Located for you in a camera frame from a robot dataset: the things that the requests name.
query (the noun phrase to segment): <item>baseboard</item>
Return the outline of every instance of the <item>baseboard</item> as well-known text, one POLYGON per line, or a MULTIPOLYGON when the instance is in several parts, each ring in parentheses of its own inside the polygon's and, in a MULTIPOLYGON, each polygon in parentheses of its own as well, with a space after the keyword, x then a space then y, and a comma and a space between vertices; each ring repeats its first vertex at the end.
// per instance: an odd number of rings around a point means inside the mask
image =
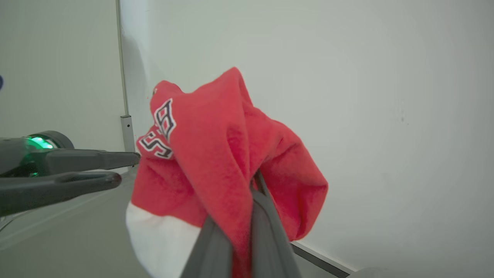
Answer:
POLYGON ((116 189, 83 195, 72 200, 58 203, 25 213, 0 232, 0 252, 22 242, 40 232, 46 231, 58 223, 105 203, 114 190, 121 190, 132 183, 123 183, 116 189))
POLYGON ((352 274, 353 272, 357 271, 357 269, 341 262, 340 260, 332 258, 328 254, 325 254, 324 252, 317 250, 316 248, 313 248, 312 246, 309 246, 302 241, 292 241, 292 245, 297 247, 297 248, 300 248, 301 250, 310 254, 311 256, 314 256, 315 258, 317 258, 317 259, 319 259, 319 260, 321 260, 321 261, 323 261, 323 262, 325 262, 325 263, 327 263, 327 264, 329 264, 329 265, 331 265, 331 266, 333 266, 333 267, 335 267, 335 268, 337 268, 337 269, 339 269, 345 273, 352 274))

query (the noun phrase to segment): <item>green light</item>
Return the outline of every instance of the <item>green light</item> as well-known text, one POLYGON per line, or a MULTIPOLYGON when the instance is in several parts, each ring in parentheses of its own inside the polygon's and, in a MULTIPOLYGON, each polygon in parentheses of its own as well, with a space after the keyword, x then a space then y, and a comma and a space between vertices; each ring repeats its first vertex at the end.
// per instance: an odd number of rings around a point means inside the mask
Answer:
POLYGON ((48 143, 46 140, 44 140, 41 137, 34 137, 34 138, 29 138, 33 143, 35 143, 39 148, 42 149, 53 149, 53 145, 48 143))

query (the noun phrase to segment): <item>robotic arm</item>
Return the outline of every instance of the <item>robotic arm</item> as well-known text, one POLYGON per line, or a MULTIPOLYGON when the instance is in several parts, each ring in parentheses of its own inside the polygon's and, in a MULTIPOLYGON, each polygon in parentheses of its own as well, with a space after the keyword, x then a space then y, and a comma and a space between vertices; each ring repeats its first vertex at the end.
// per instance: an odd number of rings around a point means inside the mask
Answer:
POLYGON ((134 152, 74 149, 56 131, 21 138, 0 138, 0 217, 116 188, 110 170, 139 163, 134 152))

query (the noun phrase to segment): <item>floor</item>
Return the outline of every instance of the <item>floor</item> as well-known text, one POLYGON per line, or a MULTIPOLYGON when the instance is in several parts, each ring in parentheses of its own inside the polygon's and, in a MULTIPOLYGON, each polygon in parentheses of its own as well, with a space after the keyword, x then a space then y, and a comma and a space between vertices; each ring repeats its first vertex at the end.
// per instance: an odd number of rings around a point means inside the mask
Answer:
MULTIPOLYGON (((124 222, 131 180, 97 205, 0 252, 5 278, 149 278, 138 263, 124 222)), ((304 278, 333 278, 296 256, 304 278)))

